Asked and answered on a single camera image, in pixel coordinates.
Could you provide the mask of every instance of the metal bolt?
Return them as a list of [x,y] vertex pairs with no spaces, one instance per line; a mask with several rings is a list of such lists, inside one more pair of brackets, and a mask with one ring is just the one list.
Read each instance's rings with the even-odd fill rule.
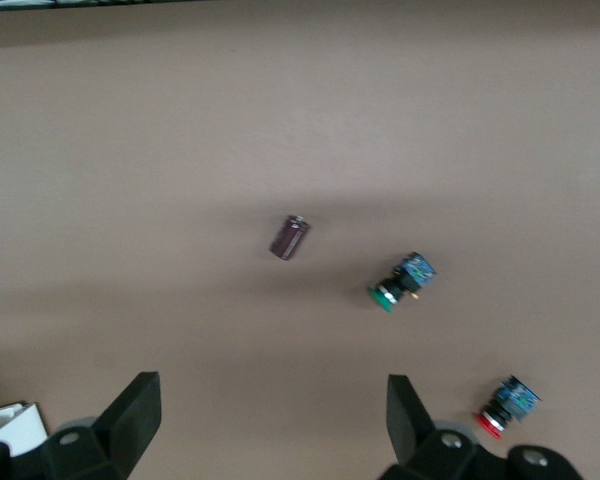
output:
[[525,450],[522,452],[522,457],[531,465],[537,467],[546,467],[549,465],[549,460],[537,450]]
[[77,441],[79,438],[80,435],[78,435],[76,432],[70,432],[66,435],[61,436],[58,442],[60,443],[60,445],[69,445],[70,443]]
[[453,433],[443,433],[442,443],[449,448],[460,448],[462,446],[462,440],[460,440],[460,437]]

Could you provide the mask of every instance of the cardboard surface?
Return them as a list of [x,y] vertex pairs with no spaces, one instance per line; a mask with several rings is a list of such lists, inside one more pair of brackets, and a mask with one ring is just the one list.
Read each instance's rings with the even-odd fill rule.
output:
[[[389,373],[600,480],[600,1],[0,13],[0,404],[53,428],[141,370],[137,480],[377,478]],[[509,374],[543,402],[498,443]]]

